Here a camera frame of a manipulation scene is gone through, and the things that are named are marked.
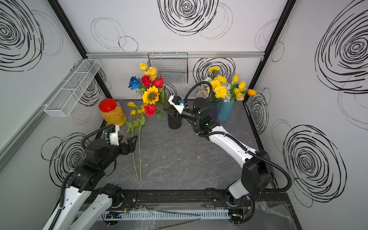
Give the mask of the black vase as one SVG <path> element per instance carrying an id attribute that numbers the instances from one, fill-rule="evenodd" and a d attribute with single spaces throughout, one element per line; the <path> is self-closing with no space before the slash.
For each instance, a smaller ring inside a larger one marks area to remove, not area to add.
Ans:
<path id="1" fill-rule="evenodd" d="M 168 126 L 169 126 L 170 129 L 173 129 L 173 130 L 179 129 L 181 127 L 181 125 L 182 125 L 182 122 L 181 122 L 181 119 L 179 117 L 178 117 L 177 122 L 172 122 L 168 119 Z"/>

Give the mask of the yellow poppy stem large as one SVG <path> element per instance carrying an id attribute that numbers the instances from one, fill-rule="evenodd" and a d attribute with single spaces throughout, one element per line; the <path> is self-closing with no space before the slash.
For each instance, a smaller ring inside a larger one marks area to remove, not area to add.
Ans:
<path id="1" fill-rule="evenodd" d="M 139 134 L 138 134 L 138 143 L 139 143 L 139 179 L 142 178 L 142 163 L 141 163 L 141 131 L 142 131 L 142 128 L 145 124 L 145 110 L 144 110 L 144 106 L 146 106 L 145 104 L 143 104 L 141 107 L 140 107 L 140 110 L 139 110 L 139 125 L 138 125 L 138 129 L 139 129 Z"/>

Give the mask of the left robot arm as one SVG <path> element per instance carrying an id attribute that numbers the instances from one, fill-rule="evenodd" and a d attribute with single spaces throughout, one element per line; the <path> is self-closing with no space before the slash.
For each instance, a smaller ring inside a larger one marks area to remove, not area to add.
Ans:
<path id="1" fill-rule="evenodd" d="M 110 207 L 132 203 L 124 198 L 119 186 L 107 184 L 100 189 L 96 186 L 106 176 L 106 168 L 117 162 L 118 156 L 135 151 L 138 137 L 114 145 L 105 139 L 96 139 L 86 145 L 87 139 L 84 137 L 80 142 L 86 158 L 62 183 L 58 207 L 44 226 L 45 230 L 87 230 Z"/>

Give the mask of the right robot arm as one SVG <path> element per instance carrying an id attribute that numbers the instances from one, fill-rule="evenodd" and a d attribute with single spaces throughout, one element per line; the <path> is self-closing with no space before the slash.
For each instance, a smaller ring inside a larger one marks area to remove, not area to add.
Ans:
<path id="1" fill-rule="evenodd" d="M 210 118 L 204 98 L 194 100 L 193 108 L 189 109 L 186 101 L 180 96 L 170 96 L 168 115 L 178 121 L 189 120 L 193 131 L 200 137 L 220 146 L 242 168 L 241 178 L 224 190 L 226 203 L 235 207 L 245 197 L 258 195 L 262 192 L 284 193 L 292 186 L 289 173 L 281 166 L 272 162 L 264 150 L 251 148 Z M 280 171 L 287 179 L 287 184 L 278 189 L 268 189 L 267 185 L 274 180 L 274 170 Z"/>

